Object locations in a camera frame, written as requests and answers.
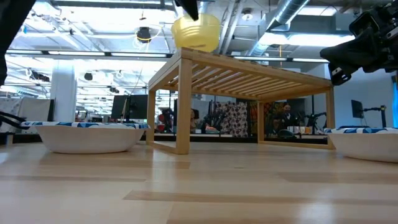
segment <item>ceiling pipe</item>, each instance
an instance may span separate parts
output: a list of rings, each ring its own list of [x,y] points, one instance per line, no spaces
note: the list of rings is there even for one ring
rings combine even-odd
[[[236,10],[234,21],[232,22],[232,25],[229,28],[229,33],[228,33],[228,37],[226,39],[223,54],[225,54],[226,51],[228,50],[229,44],[231,43],[231,40],[232,40],[232,36],[234,35],[234,32],[235,32],[236,24],[238,23],[240,15],[242,13],[243,1],[237,0],[237,2],[238,2],[238,9]]]
[[[274,11],[274,17],[266,23],[266,32],[279,27],[284,24],[290,24],[294,17],[301,11],[301,9],[307,5],[310,0],[280,0],[276,10]],[[263,35],[259,41],[254,44],[253,48],[248,51],[249,56],[261,56],[267,50],[269,45],[262,44],[261,40],[266,37]]]
[[[218,53],[218,54],[221,53],[221,47],[223,46],[223,42],[224,42],[224,39],[225,39],[226,31],[228,30],[229,21],[232,18],[234,5],[235,5],[235,2],[229,1],[228,8],[227,8],[228,14],[227,14],[227,16],[225,18],[224,26],[223,26],[223,28],[221,30],[220,42],[218,44],[218,48],[217,48],[217,51],[216,51],[216,53]]]

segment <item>light wood floor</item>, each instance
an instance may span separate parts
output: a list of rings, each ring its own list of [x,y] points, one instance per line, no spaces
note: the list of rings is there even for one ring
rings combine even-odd
[[[16,144],[0,147],[0,223],[393,224],[398,165],[257,144],[192,143],[186,156]]]

